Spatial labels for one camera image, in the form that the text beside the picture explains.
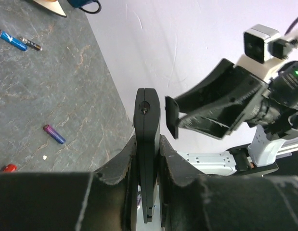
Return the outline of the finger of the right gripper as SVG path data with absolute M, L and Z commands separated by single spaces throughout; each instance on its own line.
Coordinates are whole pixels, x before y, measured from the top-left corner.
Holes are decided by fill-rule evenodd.
M 200 104 L 176 101 L 179 112 L 185 115 L 177 121 L 177 127 L 202 133 L 217 140 L 231 134 L 242 123 L 242 101 L 218 101 Z
M 219 88 L 220 83 L 227 74 L 233 70 L 234 63 L 223 58 L 215 68 L 197 85 L 175 98 L 180 112 L 190 113 L 204 105 L 209 104 L 213 91 Z

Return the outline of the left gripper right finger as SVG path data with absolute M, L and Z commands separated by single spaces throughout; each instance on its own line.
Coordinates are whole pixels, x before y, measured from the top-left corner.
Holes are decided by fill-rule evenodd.
M 160 136 L 165 231 L 298 231 L 297 176 L 207 176 Z

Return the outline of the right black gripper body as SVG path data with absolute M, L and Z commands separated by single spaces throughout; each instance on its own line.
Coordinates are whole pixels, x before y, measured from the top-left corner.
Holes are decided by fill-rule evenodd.
M 266 96 L 269 84 L 240 66 L 234 68 L 233 74 L 237 85 L 230 93 L 230 115 L 226 116 L 231 120 L 230 131 L 244 122 L 251 128 L 263 124 L 269 110 Z

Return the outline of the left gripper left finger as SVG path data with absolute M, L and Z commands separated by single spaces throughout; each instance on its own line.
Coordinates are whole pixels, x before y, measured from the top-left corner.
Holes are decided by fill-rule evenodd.
M 133 231 L 136 140 L 94 172 L 0 173 L 0 231 Z

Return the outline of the black battery cover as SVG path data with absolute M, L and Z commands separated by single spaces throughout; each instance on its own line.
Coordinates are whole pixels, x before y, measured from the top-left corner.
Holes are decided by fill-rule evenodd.
M 166 110 L 166 125 L 174 139 L 178 138 L 178 120 L 179 120 L 179 107 L 176 101 L 169 97 L 165 97 L 165 110 Z

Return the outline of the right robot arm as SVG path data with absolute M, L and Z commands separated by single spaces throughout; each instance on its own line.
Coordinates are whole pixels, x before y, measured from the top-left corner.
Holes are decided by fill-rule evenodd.
M 277 170 L 276 158 L 288 140 L 298 137 L 298 61 L 284 64 L 264 82 L 243 67 L 222 59 L 198 85 L 166 97 L 167 127 L 174 138 L 180 128 L 221 140 L 241 124 L 256 128 L 252 142 L 222 153 L 185 154 L 208 175 L 265 175 Z

